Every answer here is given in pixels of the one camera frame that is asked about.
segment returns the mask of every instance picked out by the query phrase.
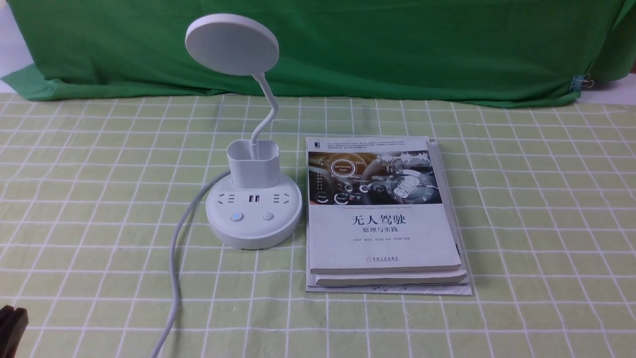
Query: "green backdrop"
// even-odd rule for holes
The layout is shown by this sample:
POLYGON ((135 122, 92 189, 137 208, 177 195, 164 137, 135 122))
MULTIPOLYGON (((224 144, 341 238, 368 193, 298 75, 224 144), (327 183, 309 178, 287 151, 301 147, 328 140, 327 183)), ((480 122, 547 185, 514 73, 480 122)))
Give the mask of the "green backdrop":
POLYGON ((269 27, 278 96, 446 99, 558 105, 573 76, 625 76, 636 58, 636 0, 10 0, 34 58, 3 78, 27 99, 222 92, 251 78, 190 59, 187 26, 238 13, 269 27))

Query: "white lamp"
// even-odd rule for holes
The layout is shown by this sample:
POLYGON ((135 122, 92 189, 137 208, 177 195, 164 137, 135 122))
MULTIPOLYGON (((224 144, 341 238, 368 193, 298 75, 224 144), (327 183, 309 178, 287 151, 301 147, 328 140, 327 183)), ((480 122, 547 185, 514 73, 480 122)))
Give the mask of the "white lamp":
POLYGON ((195 20, 186 33, 188 53, 201 65, 220 73, 252 76, 272 106, 250 140, 228 146, 230 175, 215 184, 205 210, 216 236, 244 249, 278 245, 294 233, 302 210, 300 190, 280 172, 279 148, 258 134, 278 112, 265 72, 279 58, 274 34, 260 23, 232 14, 195 20))

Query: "stack of books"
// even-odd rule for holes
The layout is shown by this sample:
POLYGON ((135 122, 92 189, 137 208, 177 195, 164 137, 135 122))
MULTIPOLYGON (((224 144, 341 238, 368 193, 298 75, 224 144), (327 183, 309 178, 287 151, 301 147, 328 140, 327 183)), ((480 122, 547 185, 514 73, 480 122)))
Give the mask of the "stack of books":
POLYGON ((469 283, 436 143, 307 138, 307 290, 469 283))

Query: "white button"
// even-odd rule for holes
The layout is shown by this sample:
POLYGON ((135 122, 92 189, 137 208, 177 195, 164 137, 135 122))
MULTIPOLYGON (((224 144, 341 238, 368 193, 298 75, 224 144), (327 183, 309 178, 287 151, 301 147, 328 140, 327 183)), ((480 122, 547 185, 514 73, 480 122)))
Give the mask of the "white button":
POLYGON ((230 217, 230 219, 234 222, 236 221, 241 221, 243 219, 243 214, 242 213, 234 213, 232 214, 232 216, 230 217))

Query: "green checkered tablecloth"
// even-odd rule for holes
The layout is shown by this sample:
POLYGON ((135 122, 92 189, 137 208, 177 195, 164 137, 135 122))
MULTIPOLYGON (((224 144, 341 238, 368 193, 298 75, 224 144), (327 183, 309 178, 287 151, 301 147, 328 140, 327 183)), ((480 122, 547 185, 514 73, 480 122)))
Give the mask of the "green checkered tablecloth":
MULTIPOLYGON (((306 136, 439 141, 474 297, 305 293, 305 224, 222 247, 203 205, 181 242, 163 357, 633 357, 636 108, 499 110, 281 98, 265 136, 305 189, 306 136)), ((169 240, 260 97, 28 103, 0 94, 0 296, 19 357, 147 357, 170 307, 169 240)))

